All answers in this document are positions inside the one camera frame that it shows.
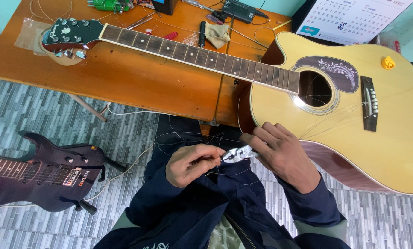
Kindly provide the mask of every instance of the guitar headstock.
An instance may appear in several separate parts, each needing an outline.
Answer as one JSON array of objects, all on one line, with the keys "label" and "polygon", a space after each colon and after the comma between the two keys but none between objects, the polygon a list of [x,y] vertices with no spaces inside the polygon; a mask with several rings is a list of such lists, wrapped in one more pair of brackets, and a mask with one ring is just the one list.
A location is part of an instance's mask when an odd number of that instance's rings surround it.
[{"label": "guitar headstock", "polygon": [[[98,20],[75,20],[59,18],[47,31],[42,39],[42,45],[57,57],[73,56],[72,49],[91,49],[98,43],[99,35],[103,30]],[[82,59],[86,57],[84,52],[76,53]]]}]

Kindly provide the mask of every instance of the pliers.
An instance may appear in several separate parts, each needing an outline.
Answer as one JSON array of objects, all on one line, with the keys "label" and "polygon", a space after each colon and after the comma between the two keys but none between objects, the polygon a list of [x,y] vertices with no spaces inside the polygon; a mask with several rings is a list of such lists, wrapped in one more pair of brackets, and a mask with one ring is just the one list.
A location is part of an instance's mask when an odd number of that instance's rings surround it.
[{"label": "pliers", "polygon": [[225,163],[236,163],[240,162],[245,158],[260,156],[259,153],[252,151],[252,147],[249,145],[243,146],[241,148],[234,148],[227,151],[223,156],[222,160]]}]

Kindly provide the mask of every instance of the navy jacket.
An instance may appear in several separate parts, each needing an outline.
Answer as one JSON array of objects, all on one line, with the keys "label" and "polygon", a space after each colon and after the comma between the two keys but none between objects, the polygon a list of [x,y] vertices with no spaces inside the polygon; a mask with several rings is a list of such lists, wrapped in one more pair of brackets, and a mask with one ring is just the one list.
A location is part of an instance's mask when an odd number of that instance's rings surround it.
[{"label": "navy jacket", "polygon": [[[95,249],[205,249],[222,215],[247,249],[349,248],[338,238],[320,234],[292,238],[265,208],[265,189],[248,170],[249,160],[223,163],[213,170],[220,175],[211,173],[217,178],[202,175],[186,188],[167,181],[165,164],[156,158],[148,163],[147,171],[154,172],[154,176],[147,179],[125,210],[128,219],[140,227],[112,230]],[[323,179],[305,195],[280,178],[278,182],[294,220],[315,227],[332,227],[345,220]]]}]

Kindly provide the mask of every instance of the hand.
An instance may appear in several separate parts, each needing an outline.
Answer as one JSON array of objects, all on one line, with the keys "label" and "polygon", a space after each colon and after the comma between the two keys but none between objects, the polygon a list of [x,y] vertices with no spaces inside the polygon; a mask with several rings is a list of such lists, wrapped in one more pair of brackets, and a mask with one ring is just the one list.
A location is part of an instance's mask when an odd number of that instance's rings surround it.
[{"label": "hand", "polygon": [[225,150],[205,144],[180,147],[165,169],[167,180],[176,187],[186,187],[208,170],[220,165]]},{"label": "hand", "polygon": [[319,184],[320,174],[300,141],[281,124],[265,122],[254,129],[253,136],[244,133],[240,139],[259,152],[257,159],[267,169],[300,193],[307,194]]}]

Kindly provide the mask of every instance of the cloth rag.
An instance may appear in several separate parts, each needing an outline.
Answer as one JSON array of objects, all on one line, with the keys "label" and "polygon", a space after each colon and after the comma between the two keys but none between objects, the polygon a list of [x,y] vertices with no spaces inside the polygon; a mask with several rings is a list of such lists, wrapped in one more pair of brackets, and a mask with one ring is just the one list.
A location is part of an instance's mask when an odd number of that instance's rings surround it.
[{"label": "cloth rag", "polygon": [[231,41],[228,33],[229,25],[209,24],[205,25],[205,36],[211,44],[219,49]]}]

